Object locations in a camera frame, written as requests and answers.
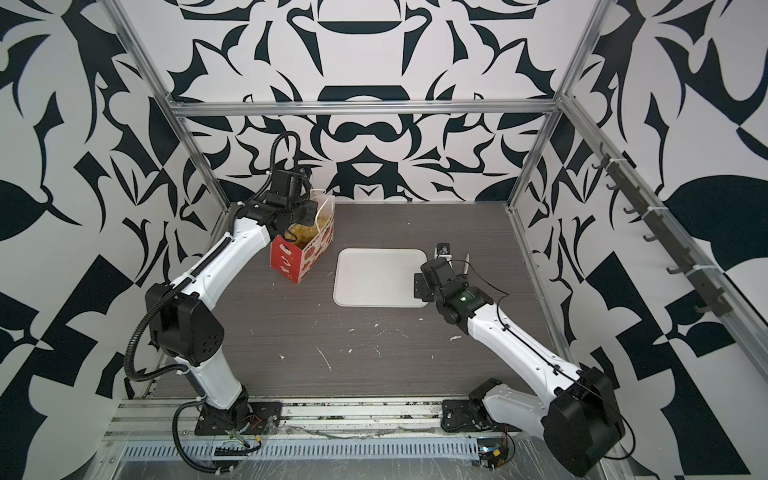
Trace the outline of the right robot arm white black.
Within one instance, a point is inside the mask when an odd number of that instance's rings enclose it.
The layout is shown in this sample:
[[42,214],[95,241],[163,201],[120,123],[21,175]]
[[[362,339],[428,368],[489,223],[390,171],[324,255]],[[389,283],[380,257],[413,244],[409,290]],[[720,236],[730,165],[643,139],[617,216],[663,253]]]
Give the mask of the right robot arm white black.
[[583,477],[610,459],[634,431],[620,411],[611,380],[598,368],[577,366],[549,350],[518,326],[501,302],[437,257],[414,276],[415,297],[433,303],[450,325],[483,344],[532,390],[524,394],[496,380],[472,393],[496,424],[541,439],[572,475]]

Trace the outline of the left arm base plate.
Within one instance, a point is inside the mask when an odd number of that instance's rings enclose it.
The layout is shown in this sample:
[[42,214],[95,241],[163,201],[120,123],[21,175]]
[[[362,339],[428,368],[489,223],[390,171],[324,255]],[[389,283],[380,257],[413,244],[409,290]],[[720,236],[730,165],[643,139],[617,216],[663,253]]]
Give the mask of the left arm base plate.
[[235,430],[241,434],[266,434],[281,422],[282,402],[240,403],[229,410],[204,405],[195,426],[196,436],[224,435]]

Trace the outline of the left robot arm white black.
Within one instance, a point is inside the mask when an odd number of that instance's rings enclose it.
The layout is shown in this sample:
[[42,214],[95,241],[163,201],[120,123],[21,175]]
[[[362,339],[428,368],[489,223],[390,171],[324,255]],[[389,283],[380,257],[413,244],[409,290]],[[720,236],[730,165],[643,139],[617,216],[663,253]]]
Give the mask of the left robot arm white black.
[[318,205],[311,190],[305,167],[272,173],[266,190],[230,205],[211,248],[196,264],[147,292],[151,341],[173,359],[168,369],[186,375],[197,395],[214,409],[232,409],[244,387],[225,359],[225,331],[213,310],[253,256],[292,226],[314,222]]

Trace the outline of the red white paper bag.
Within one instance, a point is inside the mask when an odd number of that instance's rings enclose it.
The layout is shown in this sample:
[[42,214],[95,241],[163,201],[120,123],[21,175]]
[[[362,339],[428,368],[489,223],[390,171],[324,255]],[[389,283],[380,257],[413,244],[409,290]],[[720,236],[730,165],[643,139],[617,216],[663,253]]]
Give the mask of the red white paper bag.
[[334,239],[334,197],[313,189],[310,199],[318,206],[310,225],[292,225],[288,239],[279,236],[270,246],[270,267],[294,284],[304,279]]

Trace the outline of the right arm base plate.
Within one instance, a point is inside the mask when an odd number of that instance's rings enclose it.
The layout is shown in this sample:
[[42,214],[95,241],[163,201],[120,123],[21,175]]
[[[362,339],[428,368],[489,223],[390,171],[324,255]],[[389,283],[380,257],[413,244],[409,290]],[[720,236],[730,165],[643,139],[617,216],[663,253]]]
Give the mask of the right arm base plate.
[[485,407],[471,399],[443,400],[440,428],[447,433],[504,432],[508,428],[491,419]]

